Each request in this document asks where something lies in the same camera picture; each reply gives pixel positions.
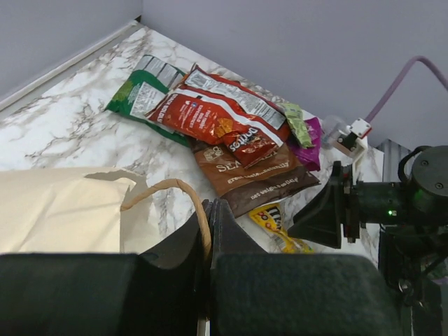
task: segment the brown snack bag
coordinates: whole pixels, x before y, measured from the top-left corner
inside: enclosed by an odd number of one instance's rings
[[[196,162],[235,217],[319,184],[286,144],[245,169],[224,145],[187,140]]]

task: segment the chip bag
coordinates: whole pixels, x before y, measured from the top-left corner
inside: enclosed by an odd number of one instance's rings
[[[275,104],[198,66],[146,117],[208,144],[225,144],[244,168],[273,153],[291,133]]]
[[[209,145],[190,137],[187,140],[197,164],[218,196],[229,202],[235,217],[319,183],[286,144],[244,169],[223,144]]]
[[[176,67],[152,55],[144,55],[129,78],[114,94],[106,110],[145,123],[162,136],[187,146],[182,134],[152,122],[145,117],[154,109],[172,88],[177,86],[185,74]]]

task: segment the nutrition label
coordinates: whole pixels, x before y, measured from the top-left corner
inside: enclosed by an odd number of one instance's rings
[[[154,109],[165,95],[161,91],[143,82],[137,94],[130,115],[135,118],[145,119],[145,114]]]
[[[174,66],[154,56],[145,55],[135,66],[134,71],[144,70],[156,77],[163,86],[171,89],[181,81],[183,75]]]
[[[272,108],[263,99],[243,91],[239,87],[214,80],[199,70],[194,70],[185,81],[185,84],[235,100],[247,114],[262,118],[276,130],[286,120],[283,114]]]

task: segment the gray wall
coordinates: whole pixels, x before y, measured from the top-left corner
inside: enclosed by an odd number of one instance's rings
[[[141,0],[0,4],[0,100],[141,14]]]
[[[447,0],[143,0],[142,22],[321,117],[366,116],[414,55],[448,74]],[[371,138],[448,144],[447,125],[448,93],[416,65]]]

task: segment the white marble surface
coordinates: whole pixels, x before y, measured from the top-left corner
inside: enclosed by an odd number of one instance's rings
[[[156,31],[143,28],[2,120],[0,170],[124,167],[146,175],[148,185],[162,179],[178,178],[196,189],[201,198],[215,198],[210,182],[198,169],[188,148],[163,138],[141,123],[104,111],[105,105],[145,53],[185,71],[196,62],[206,71],[241,81],[273,102],[284,101]],[[285,201],[287,223],[326,183],[334,160],[349,163],[347,157],[334,149],[322,150],[320,158],[322,170],[315,175],[322,184]],[[382,165],[383,154],[371,148],[364,159],[362,179],[381,181]],[[154,196],[154,203],[160,210],[162,237],[175,231],[193,212],[188,196],[178,190],[159,192]],[[249,218],[242,216],[238,222],[263,248],[278,251],[263,230]],[[378,225],[370,225],[361,235],[361,240],[355,244],[347,244],[344,240],[339,252],[361,254],[377,263]],[[318,252],[335,252],[331,248],[312,246]]]

